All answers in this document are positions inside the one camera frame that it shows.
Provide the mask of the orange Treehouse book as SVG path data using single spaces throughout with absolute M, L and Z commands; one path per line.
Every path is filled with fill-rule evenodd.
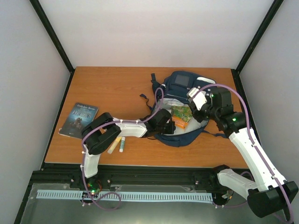
M 172 106 L 171 107 L 172 121 L 175 126 L 185 129 L 192 118 L 191 109 L 188 106 Z

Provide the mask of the green white glue stick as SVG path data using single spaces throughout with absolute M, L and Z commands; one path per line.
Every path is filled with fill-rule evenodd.
M 126 140 L 126 137 L 122 137 L 122 138 L 121 138 L 121 143 L 120 143 L 120 148 L 119 148 L 119 152 L 120 152 L 120 153 L 122 153 L 122 152 L 124 151 L 125 140 Z

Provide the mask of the dark blue Heights book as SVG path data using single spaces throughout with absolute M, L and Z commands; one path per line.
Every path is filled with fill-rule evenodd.
M 76 102 L 58 134 L 81 139 L 81 131 L 94 120 L 98 110 L 96 106 Z

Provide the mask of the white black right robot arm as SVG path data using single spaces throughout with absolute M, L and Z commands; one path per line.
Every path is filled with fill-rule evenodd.
M 226 168 L 217 173 L 218 182 L 245 198 L 258 217 L 287 209 L 289 217 L 285 223 L 291 224 L 294 220 L 291 202 L 299 188 L 280 174 L 264 152 L 250 127 L 247 109 L 234 111 L 231 93 L 240 97 L 235 90 L 222 84 L 192 88 L 187 93 L 193 117 L 197 121 L 213 120 L 238 149 L 253 176 L 250 180 Z

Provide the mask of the navy blue student backpack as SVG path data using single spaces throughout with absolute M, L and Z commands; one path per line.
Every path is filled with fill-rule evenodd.
M 188 105 L 187 93 L 192 88 L 201 88 L 208 84 L 215 84 L 213 79 L 188 71 L 175 71 L 164 79 L 162 83 L 156 80 L 154 73 L 151 74 L 152 91 L 162 88 L 157 92 L 157 101 L 153 106 L 148 106 L 151 112 L 157 110 L 162 101 L 161 110 L 165 109 L 173 122 L 172 126 L 166 127 L 153 135 L 153 138 L 171 147 L 184 147 L 190 145 L 201 133 L 205 132 L 208 120 L 198 122 L 192 115 Z

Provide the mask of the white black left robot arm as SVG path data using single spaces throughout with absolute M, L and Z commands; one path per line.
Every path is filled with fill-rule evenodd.
M 88 124 L 82 131 L 83 162 L 81 183 L 92 188 L 97 182 L 100 155 L 105 152 L 118 137 L 147 138 L 156 134 L 173 134 L 175 122 L 166 109 L 159 109 L 142 119 L 123 120 L 105 112 Z

